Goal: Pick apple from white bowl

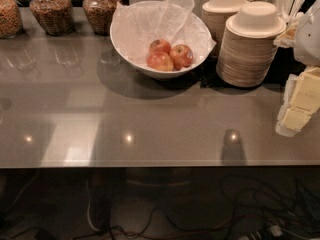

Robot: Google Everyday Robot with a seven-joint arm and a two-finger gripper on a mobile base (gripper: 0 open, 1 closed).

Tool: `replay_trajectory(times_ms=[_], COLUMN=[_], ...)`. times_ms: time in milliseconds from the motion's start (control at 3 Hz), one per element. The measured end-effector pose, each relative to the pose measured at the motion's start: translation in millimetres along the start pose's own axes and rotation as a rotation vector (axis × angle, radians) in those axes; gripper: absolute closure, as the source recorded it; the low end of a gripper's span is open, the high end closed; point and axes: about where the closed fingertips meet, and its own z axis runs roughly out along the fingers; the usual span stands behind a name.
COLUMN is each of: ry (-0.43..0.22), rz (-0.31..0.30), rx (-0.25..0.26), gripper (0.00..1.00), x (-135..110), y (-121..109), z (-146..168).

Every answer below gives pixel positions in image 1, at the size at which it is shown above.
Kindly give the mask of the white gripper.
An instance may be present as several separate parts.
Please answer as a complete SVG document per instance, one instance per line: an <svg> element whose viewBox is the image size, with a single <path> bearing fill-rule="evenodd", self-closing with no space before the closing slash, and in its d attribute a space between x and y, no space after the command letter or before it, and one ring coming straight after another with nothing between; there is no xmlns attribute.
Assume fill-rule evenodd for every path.
<svg viewBox="0 0 320 240"><path fill-rule="evenodd" d="M294 57L307 67L299 75L290 74L286 81L275 126L275 131L285 137L299 133L320 108L320 0L299 19Z"/></svg>

